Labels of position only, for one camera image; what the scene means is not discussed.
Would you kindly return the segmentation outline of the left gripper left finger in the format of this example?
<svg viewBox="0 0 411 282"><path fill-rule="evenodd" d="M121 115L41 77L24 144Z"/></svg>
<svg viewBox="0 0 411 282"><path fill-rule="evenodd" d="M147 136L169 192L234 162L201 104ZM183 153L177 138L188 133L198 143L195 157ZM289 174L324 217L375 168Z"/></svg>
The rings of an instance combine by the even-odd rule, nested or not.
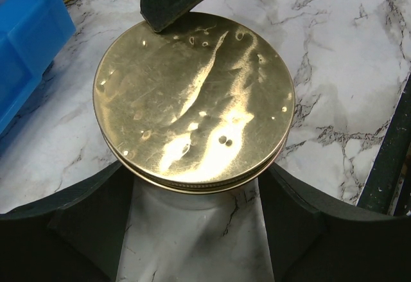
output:
<svg viewBox="0 0 411 282"><path fill-rule="evenodd" d="M115 281L134 176L119 162L1 215L1 281Z"/></svg>

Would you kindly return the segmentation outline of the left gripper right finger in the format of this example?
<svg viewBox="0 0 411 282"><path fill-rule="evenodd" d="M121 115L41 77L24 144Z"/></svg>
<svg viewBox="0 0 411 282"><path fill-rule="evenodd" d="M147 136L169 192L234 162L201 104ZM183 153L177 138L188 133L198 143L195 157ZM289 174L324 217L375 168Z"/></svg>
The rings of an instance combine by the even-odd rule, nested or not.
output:
<svg viewBox="0 0 411 282"><path fill-rule="evenodd" d="M278 165L258 185L276 281L410 281L410 217L349 205Z"/></svg>

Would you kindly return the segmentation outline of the round jar lid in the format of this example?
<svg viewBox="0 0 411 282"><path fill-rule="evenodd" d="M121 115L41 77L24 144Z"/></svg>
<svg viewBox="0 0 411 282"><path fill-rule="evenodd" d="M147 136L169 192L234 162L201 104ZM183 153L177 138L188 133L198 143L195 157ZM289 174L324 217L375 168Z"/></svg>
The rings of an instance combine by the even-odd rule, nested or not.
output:
<svg viewBox="0 0 411 282"><path fill-rule="evenodd" d="M192 195L237 188L286 144L290 72L260 35L190 12L160 33L143 21L103 55L92 103L116 158L147 182Z"/></svg>

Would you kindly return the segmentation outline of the blue candy bin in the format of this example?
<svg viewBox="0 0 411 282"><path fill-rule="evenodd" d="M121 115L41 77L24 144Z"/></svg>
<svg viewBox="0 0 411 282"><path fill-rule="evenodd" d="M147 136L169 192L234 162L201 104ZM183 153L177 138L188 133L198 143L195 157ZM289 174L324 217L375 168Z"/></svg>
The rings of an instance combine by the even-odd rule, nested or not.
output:
<svg viewBox="0 0 411 282"><path fill-rule="evenodd" d="M63 0L1 0L2 129L74 31Z"/></svg>

